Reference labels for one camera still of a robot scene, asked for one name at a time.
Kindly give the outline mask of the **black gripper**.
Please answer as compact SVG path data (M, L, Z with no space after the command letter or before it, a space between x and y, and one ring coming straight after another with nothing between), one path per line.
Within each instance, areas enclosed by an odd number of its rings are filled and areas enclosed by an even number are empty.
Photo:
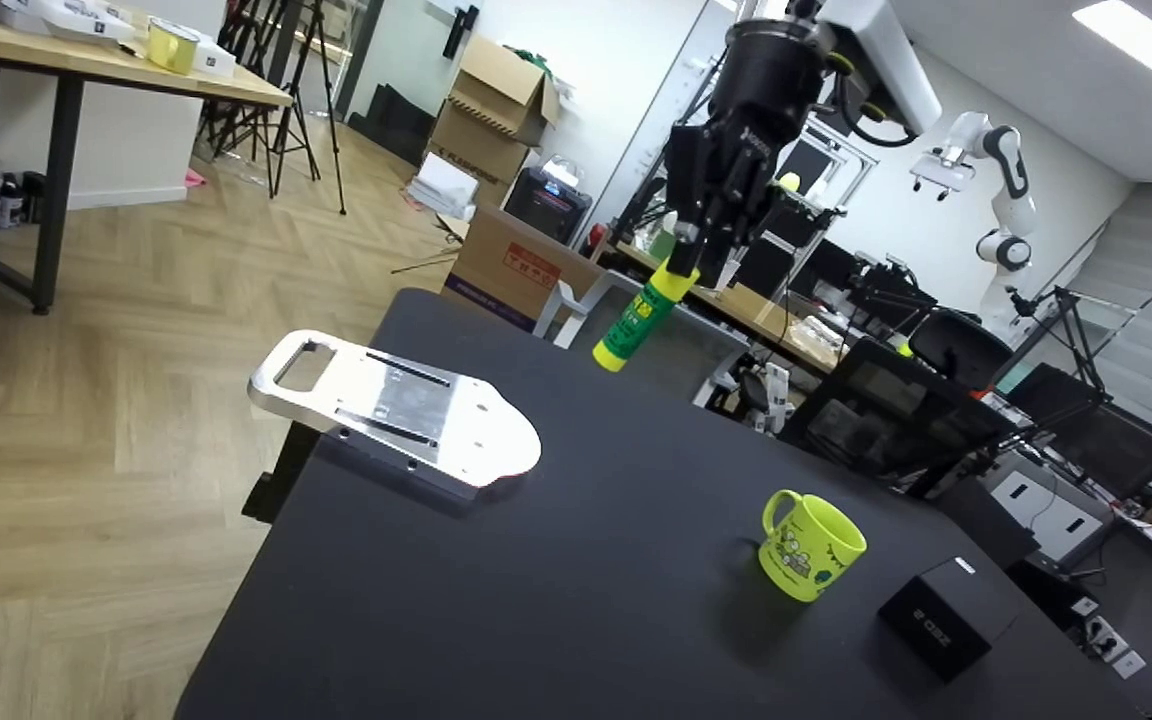
M821 19L741 19L725 35L719 77L702 123L677 123L663 143L677 246L667 274L696 274L717 252L704 287L730 287L745 265L745 232L771 200L778 158L802 137L825 84Z

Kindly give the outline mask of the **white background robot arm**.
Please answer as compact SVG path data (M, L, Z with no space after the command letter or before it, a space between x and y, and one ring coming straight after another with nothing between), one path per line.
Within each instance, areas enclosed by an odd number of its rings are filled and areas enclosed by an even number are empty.
M912 188L931 183L940 200L965 193L982 176L991 181L991 225L975 240L975 257L1001 274L1034 265L1037 196L1023 162L1023 132L996 123L989 114L962 114L948 132L912 163Z

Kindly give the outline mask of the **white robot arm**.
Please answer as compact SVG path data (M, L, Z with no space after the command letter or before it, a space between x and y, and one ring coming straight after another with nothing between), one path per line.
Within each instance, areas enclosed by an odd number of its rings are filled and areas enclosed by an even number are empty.
M778 162L807 116L898 119L909 140L940 119L940 98L887 0L790 0L725 32L702 119L663 143L677 250L667 274L712 285L780 204Z

